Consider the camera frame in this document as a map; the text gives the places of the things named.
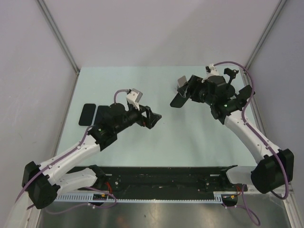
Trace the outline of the white phone stand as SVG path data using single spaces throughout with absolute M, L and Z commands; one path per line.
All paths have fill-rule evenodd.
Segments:
M 180 77 L 180 78 L 178 79 L 178 87 L 177 87 L 177 89 L 178 89 L 179 87 L 182 87 L 182 86 L 188 86 L 188 81 L 187 81 L 187 79 L 186 79 L 186 76 L 182 76 L 182 77 Z

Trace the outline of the black round-base phone stand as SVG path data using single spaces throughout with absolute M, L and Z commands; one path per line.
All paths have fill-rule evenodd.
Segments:
M 236 78 L 237 74 L 239 73 L 238 70 L 232 70 L 230 68 L 224 69 L 224 74 L 229 76 L 229 81 L 226 86 L 226 90 L 228 92 L 228 96 L 232 97 L 235 94 L 235 88 L 231 85 L 232 81 Z

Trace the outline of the blue-edged phone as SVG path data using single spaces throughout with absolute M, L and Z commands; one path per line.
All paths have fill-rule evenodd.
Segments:
M 108 108 L 109 108 L 109 106 L 106 106 L 106 105 L 99 105 L 97 107 L 94 125 L 96 125 L 102 121 L 104 114 L 108 111 Z

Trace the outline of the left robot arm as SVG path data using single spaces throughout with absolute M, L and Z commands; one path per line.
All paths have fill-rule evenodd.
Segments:
M 133 124 L 152 129 L 162 118 L 148 106 L 135 108 L 129 104 L 126 110 L 121 103 L 103 106 L 99 116 L 100 121 L 86 129 L 77 145 L 41 164 L 31 161 L 25 166 L 22 192 L 28 193 L 34 207 L 43 209 L 49 206 L 62 188 L 56 183 L 59 178 L 81 161 L 114 143 L 118 133 Z

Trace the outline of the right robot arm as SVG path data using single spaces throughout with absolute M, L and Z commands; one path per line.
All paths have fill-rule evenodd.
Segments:
M 272 143 L 248 120 L 245 109 L 252 95 L 247 85 L 238 92 L 233 80 L 238 71 L 225 75 L 208 74 L 202 78 L 182 76 L 177 82 L 177 92 L 170 106 L 181 108 L 188 100 L 207 104 L 214 119 L 227 127 L 245 145 L 253 156 L 254 167 L 232 166 L 219 178 L 223 190 L 231 190 L 236 184 L 253 185 L 260 193 L 273 193 L 279 187 L 285 188 L 286 199 L 292 180 L 294 155 L 289 149 L 282 150 Z

